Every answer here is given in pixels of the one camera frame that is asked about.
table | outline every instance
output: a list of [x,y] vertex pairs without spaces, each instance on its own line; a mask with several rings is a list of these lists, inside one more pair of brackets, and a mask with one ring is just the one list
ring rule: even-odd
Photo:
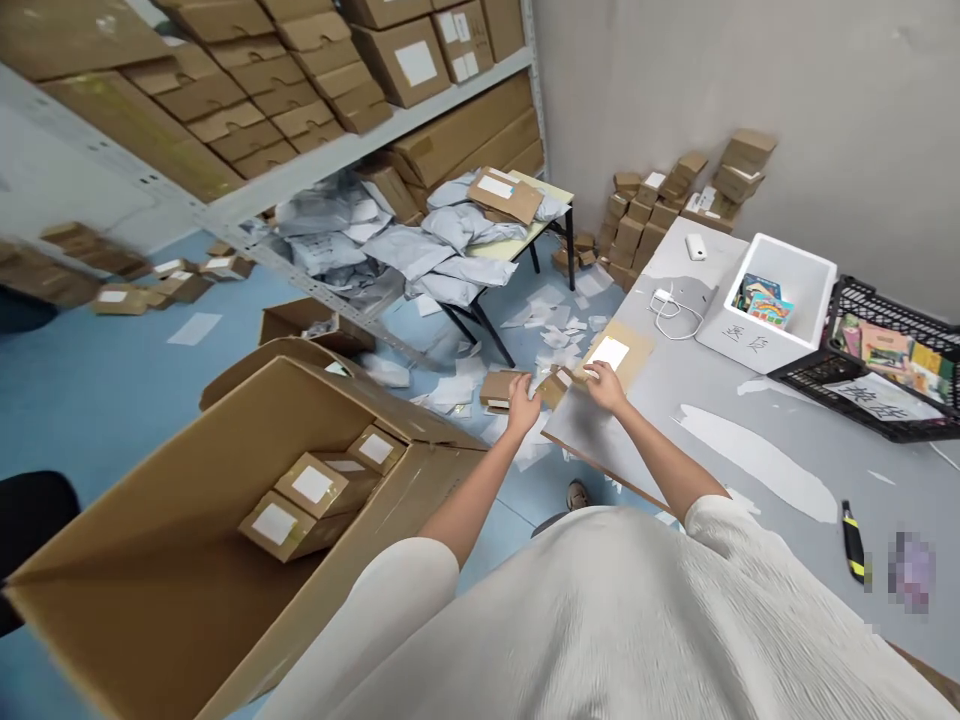
[[[689,259],[684,238],[690,232],[703,237],[706,261]],[[759,511],[757,522],[782,536],[800,561],[888,642],[948,678],[960,679],[960,623],[955,622],[960,606],[960,562],[952,555],[960,547],[956,519],[960,473],[930,444],[887,442],[813,401],[799,399],[790,388],[756,375],[695,339],[673,342],[654,326],[656,315],[647,307],[656,289],[669,289],[673,282],[679,301],[702,314],[722,275],[746,246],[742,240],[693,221],[679,218],[674,222],[615,315],[656,340],[645,369],[627,391],[630,402],[721,484],[753,501]],[[678,324],[665,325],[668,332],[682,335],[692,332],[696,319],[684,311],[669,322]],[[841,500],[850,501],[864,549],[872,553],[872,593],[865,593],[847,569],[839,517],[837,522],[823,523],[796,510],[731,460],[728,456],[735,453],[724,444],[724,438],[707,437],[708,445],[681,426],[697,408],[771,443],[819,478],[838,506]],[[668,509],[626,433],[585,392],[578,389],[566,394],[544,434]],[[937,443],[937,448],[954,462],[960,459],[958,441]],[[936,550],[936,584],[926,616],[907,614],[887,594],[888,546],[901,530],[919,532]]]
[[[514,262],[518,257],[520,257],[524,250],[529,248],[530,259],[533,261],[533,270],[539,274],[540,259],[537,257],[537,249],[534,243],[537,241],[537,238],[543,234],[544,230],[555,230],[556,232],[562,234],[567,240],[567,269],[570,290],[576,290],[576,285],[574,282],[574,265],[576,263],[576,255],[574,254],[573,248],[573,193],[562,190],[561,188],[550,185],[549,183],[545,183],[542,180],[537,180],[529,175],[524,175],[517,170],[513,170],[510,175],[518,180],[523,180],[529,185],[542,188],[551,197],[570,205],[570,209],[564,216],[563,227],[561,227],[556,221],[549,223],[535,222],[527,228],[527,235],[522,240],[501,240],[500,242],[487,243],[485,245],[477,245],[475,247],[467,248],[467,257],[487,257],[494,258],[496,260]],[[440,307],[447,314],[447,317],[449,317],[460,329],[460,332],[462,332],[466,338],[474,344],[476,344],[477,339],[473,336],[473,333],[467,329],[467,326],[463,324],[463,321],[459,316],[462,315],[468,320],[483,327],[493,337],[493,342],[496,344],[497,349],[500,351],[500,354],[503,355],[503,359],[507,362],[507,364],[510,367],[516,367],[517,365],[513,361],[513,357],[511,357],[510,353],[507,351],[506,346],[503,344],[503,340],[500,339],[500,335],[497,334],[496,328],[493,326],[493,323],[490,322],[490,319],[480,306],[480,297],[484,292],[486,292],[486,289],[482,290],[477,297],[473,299],[473,302],[470,303],[470,307],[468,308],[461,308],[449,303],[440,303]]]

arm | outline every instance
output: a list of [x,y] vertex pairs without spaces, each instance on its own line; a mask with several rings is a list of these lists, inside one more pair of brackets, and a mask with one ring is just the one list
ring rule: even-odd
[[540,396],[530,400],[529,392],[529,375],[514,378],[510,383],[510,420],[506,431],[417,534],[450,548],[461,568],[473,551],[520,443],[540,416]]
[[617,418],[637,446],[667,505],[683,522],[687,510],[704,495],[730,497],[713,475],[670,442],[627,400],[616,373],[605,362],[587,365],[599,379],[587,380],[590,395]]

shelf rack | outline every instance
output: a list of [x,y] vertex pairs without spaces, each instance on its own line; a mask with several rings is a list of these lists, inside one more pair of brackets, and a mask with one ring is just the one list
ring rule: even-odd
[[[382,313],[402,295],[402,282],[393,283],[390,292],[382,300],[360,309],[294,267],[267,245],[258,244],[240,225],[524,70],[530,75],[544,156],[548,157],[532,0],[521,0],[521,8],[526,47],[497,63],[487,72],[452,86],[412,108],[394,108],[390,120],[366,135],[344,135],[251,180],[242,188],[209,204],[187,193],[3,65],[0,65],[0,105],[60,138],[108,171],[139,187],[154,200],[178,205],[184,213],[193,218],[198,227],[209,231],[260,265],[279,273],[291,285],[365,328],[414,362],[427,369],[437,370],[439,368],[434,360],[388,331],[380,322]],[[545,166],[543,176],[549,177],[548,172],[548,167]]]

gray wall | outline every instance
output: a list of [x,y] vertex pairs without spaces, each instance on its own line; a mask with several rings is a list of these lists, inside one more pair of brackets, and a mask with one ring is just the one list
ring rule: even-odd
[[735,235],[960,322],[960,1],[535,6],[552,181],[580,228],[599,228],[614,171],[716,159],[755,127],[780,146]]

black table leg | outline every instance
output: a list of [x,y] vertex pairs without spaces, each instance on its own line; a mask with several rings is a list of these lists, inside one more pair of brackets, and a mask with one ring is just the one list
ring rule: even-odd
[[486,331],[493,336],[493,341],[497,344],[497,350],[499,350],[500,354],[503,355],[503,359],[507,361],[507,365],[510,367],[516,367],[517,364],[513,361],[513,358],[510,357],[510,353],[507,352],[507,348],[504,346],[503,340],[501,340],[500,336],[497,335],[497,331],[494,330],[493,325],[490,323],[490,319],[483,311],[483,308],[480,307],[478,300],[474,300],[472,303],[470,303],[470,310],[472,310],[473,314],[477,316],[477,320],[479,320],[480,324],[486,328]]
[[533,271],[539,275],[540,274],[540,258],[537,257],[537,241],[534,240],[528,246],[530,248],[530,259],[533,260]]
[[467,340],[469,340],[473,345],[476,345],[477,339],[473,336],[473,333],[467,330],[467,326],[463,324],[463,320],[458,318],[457,314],[451,308],[447,307],[444,303],[439,303],[439,305],[440,305],[440,309],[447,314],[447,317],[453,320],[453,324],[460,329],[460,332],[462,332],[464,335],[467,336]]
[[577,289],[576,283],[573,279],[574,275],[574,265],[577,264],[576,257],[573,254],[573,205],[570,206],[570,209],[567,210],[567,270],[570,273],[570,290],[574,291]]

